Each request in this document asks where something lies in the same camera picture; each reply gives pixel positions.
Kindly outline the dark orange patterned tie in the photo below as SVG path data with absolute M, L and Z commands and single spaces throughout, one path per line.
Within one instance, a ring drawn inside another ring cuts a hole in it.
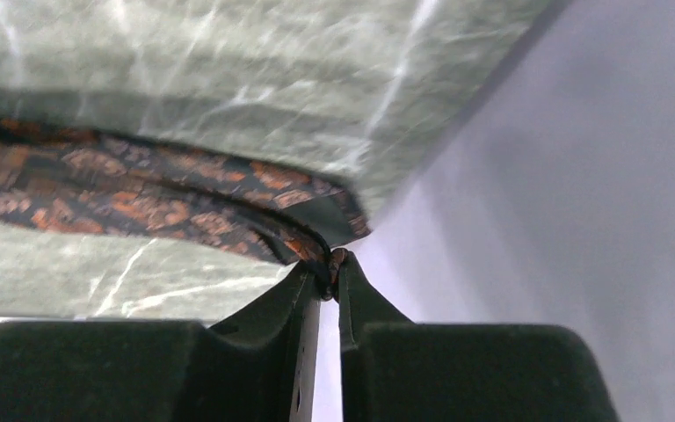
M 345 246 L 370 233 L 341 180 L 284 164 L 90 128 L 0 118 L 0 222 L 167 238 L 284 266 L 337 296 Z

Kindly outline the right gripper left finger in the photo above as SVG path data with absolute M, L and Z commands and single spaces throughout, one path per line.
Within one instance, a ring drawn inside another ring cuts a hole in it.
M 216 324 L 0 322 L 0 421 L 308 421 L 319 308 L 297 265 Z

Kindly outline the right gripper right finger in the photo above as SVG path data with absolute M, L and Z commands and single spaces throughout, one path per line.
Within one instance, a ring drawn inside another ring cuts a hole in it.
M 547 324 L 421 324 L 337 254 L 346 421 L 618 419 L 599 366 L 572 330 Z

